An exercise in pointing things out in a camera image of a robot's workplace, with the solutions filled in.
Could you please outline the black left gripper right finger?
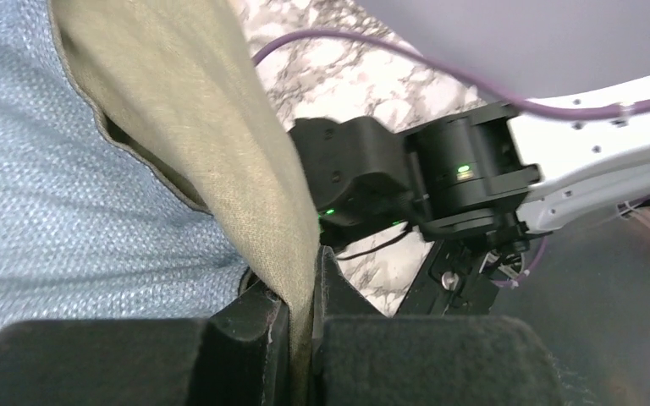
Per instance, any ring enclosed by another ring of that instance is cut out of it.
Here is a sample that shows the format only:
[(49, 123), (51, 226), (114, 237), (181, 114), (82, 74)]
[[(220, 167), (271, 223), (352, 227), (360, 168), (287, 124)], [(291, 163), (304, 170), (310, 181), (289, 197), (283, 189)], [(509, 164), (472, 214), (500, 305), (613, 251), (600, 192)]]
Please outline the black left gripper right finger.
[(388, 318), (318, 253), (314, 405), (561, 405), (548, 351), (524, 322), (489, 315)]

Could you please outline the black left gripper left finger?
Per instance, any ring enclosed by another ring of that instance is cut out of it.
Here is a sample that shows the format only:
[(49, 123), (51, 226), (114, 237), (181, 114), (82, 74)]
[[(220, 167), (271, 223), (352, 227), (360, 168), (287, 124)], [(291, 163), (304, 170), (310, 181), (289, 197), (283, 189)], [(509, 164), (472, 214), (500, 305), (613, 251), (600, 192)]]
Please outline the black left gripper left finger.
[(210, 318), (19, 322), (0, 405), (285, 405), (288, 328), (260, 283)]

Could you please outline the blue pillowcase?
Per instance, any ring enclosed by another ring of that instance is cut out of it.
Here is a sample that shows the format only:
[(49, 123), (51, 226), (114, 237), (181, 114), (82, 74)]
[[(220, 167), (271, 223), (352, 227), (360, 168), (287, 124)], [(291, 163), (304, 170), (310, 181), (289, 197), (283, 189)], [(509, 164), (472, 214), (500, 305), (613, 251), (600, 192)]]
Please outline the blue pillowcase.
[(44, 1), (0, 1), (0, 330), (35, 319), (212, 315), (245, 262), (107, 143), (65, 77)]

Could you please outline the patchwork green beige pillowcase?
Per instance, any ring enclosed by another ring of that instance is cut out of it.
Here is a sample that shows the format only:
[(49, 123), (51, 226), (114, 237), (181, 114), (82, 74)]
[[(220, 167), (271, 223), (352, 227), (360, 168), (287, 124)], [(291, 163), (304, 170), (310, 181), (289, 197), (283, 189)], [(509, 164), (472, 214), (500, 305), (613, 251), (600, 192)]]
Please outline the patchwork green beige pillowcase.
[(295, 147), (229, 1), (52, 1), (70, 79), (289, 307), (291, 401), (308, 398), (319, 225)]

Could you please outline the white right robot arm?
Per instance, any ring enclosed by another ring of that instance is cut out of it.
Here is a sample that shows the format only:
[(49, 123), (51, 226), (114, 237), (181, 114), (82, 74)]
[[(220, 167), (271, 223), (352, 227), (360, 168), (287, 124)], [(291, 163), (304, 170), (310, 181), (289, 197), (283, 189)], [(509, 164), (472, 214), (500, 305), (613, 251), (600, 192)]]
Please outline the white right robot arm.
[(300, 118), (289, 134), (331, 247), (405, 222), (427, 241), (518, 250), (650, 195), (650, 109), (557, 120), (495, 102), (399, 133), (358, 117)]

